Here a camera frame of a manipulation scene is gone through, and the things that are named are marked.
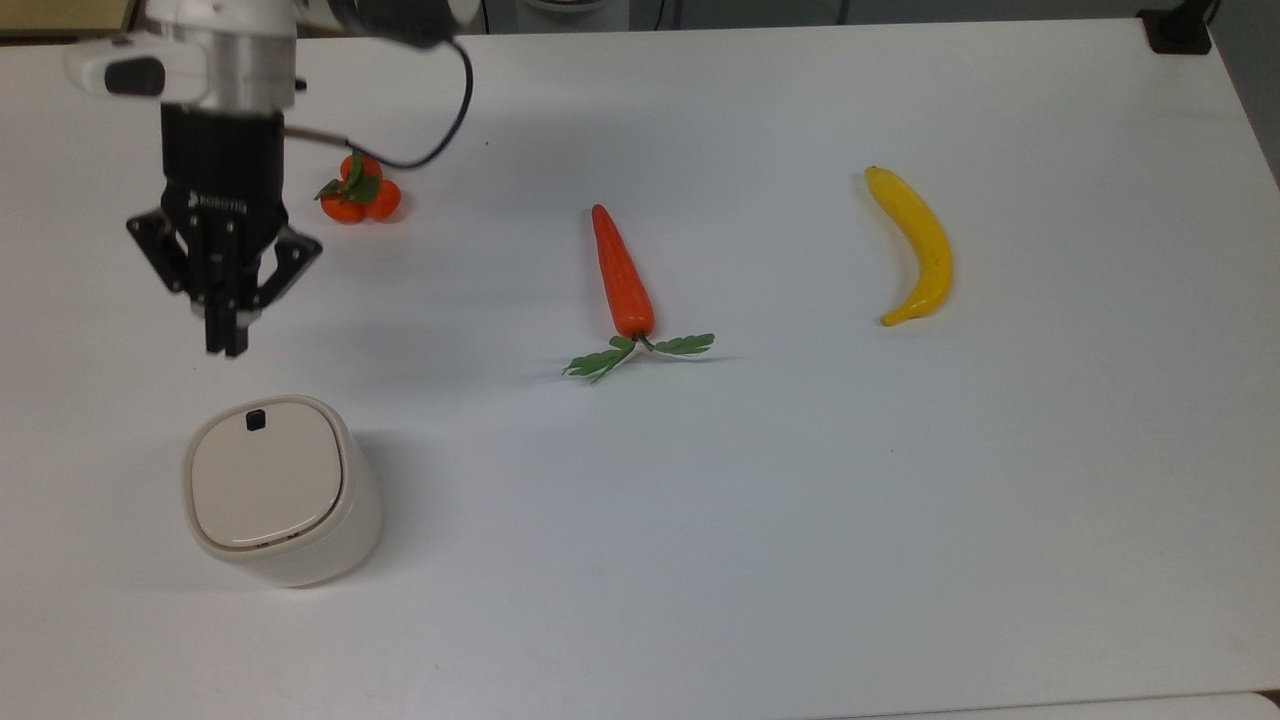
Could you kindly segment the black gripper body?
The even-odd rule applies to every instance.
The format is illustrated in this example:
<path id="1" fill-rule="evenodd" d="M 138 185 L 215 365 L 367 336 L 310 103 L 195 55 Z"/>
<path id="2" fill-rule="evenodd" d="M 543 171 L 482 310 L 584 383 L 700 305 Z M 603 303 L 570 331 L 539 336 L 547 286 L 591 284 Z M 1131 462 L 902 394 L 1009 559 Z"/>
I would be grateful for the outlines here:
<path id="1" fill-rule="evenodd" d="M 236 259 L 239 297 L 259 292 L 259 263 L 288 222 L 283 117 L 224 115 L 164 104 L 161 208 L 189 250 L 189 268 L 211 252 Z"/>

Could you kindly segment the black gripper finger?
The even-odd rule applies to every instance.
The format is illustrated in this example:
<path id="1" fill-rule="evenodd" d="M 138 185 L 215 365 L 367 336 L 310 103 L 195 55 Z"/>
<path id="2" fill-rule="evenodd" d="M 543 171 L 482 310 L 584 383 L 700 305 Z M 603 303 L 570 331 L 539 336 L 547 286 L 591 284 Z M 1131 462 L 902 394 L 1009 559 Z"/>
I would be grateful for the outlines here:
<path id="1" fill-rule="evenodd" d="M 125 223 L 166 291 L 183 293 L 204 322 L 209 354 L 230 355 L 230 310 L 221 241 L 209 220 L 191 213 L 174 222 L 161 209 Z"/>
<path id="2" fill-rule="evenodd" d="M 227 355 L 237 357 L 248 348 L 248 328 L 266 307 L 283 299 L 323 252 L 314 238 L 283 224 L 274 240 L 244 225 L 229 224 L 230 249 L 227 260 Z M 262 255 L 271 250 L 275 268 L 260 279 Z"/>

